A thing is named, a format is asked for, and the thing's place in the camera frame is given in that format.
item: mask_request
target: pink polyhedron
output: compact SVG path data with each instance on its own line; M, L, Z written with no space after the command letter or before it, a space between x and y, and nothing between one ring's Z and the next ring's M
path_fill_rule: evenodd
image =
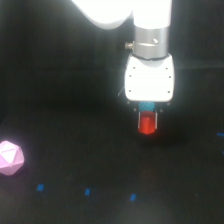
M24 164L22 149L11 142L0 144L0 173L13 175Z

